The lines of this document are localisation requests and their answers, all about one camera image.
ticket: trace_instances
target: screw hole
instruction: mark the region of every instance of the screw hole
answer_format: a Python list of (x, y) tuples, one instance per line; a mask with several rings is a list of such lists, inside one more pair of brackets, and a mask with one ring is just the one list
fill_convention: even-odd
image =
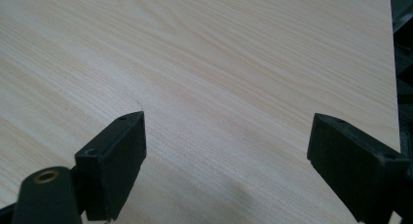
[(86, 155), (95, 155), (96, 154), (96, 150), (95, 149), (88, 149), (85, 151)]
[(34, 182), (37, 184), (44, 184), (55, 180), (58, 177), (57, 170), (47, 170), (34, 177)]
[(383, 156), (387, 159), (392, 159), (392, 160), (395, 159), (395, 155), (393, 155), (393, 154), (384, 154)]

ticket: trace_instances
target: table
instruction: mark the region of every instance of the table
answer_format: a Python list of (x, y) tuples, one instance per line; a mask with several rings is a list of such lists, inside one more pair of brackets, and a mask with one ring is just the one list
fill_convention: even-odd
[(0, 205), (143, 110), (116, 223), (356, 223), (313, 116), (398, 150), (394, 80), (390, 0), (0, 0)]

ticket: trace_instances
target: wood grain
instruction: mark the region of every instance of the wood grain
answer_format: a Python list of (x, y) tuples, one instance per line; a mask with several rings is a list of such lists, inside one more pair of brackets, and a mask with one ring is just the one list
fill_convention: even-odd
[(117, 223), (356, 223), (314, 113), (399, 145), (390, 0), (0, 0), (0, 89), (0, 205), (145, 111)]

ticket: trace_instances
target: black bracket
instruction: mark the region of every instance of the black bracket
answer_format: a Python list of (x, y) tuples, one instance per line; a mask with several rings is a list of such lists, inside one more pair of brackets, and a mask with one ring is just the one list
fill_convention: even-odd
[(75, 154), (76, 166), (39, 170), (21, 183), (0, 223), (82, 223), (116, 220), (146, 157), (143, 112), (124, 115)]
[(316, 114), (307, 158), (356, 221), (389, 223), (392, 212), (413, 221), (410, 161), (353, 125)]

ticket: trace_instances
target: table top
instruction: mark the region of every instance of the table top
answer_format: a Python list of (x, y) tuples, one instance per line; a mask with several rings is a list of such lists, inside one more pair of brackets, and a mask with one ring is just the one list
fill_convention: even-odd
[(390, 0), (0, 0), (0, 205), (143, 110), (117, 223), (356, 223), (311, 125), (398, 150), (393, 52)]

